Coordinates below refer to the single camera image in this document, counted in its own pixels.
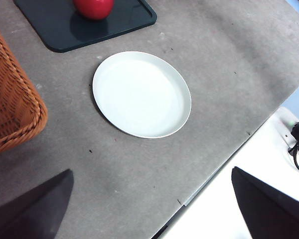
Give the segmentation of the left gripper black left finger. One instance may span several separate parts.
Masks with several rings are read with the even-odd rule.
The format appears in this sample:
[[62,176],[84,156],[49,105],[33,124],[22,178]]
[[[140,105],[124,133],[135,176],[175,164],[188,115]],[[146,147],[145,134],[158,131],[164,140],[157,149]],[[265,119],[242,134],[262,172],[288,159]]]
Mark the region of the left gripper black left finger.
[[55,238],[73,185],[73,171],[67,169],[0,206],[0,239]]

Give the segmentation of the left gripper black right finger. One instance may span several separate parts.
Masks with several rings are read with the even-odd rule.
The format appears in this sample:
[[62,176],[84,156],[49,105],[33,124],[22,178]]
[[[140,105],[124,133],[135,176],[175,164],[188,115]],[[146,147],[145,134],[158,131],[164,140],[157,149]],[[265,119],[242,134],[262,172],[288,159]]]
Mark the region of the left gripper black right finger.
[[239,167],[231,173],[236,200],[254,239],[299,239],[299,201]]

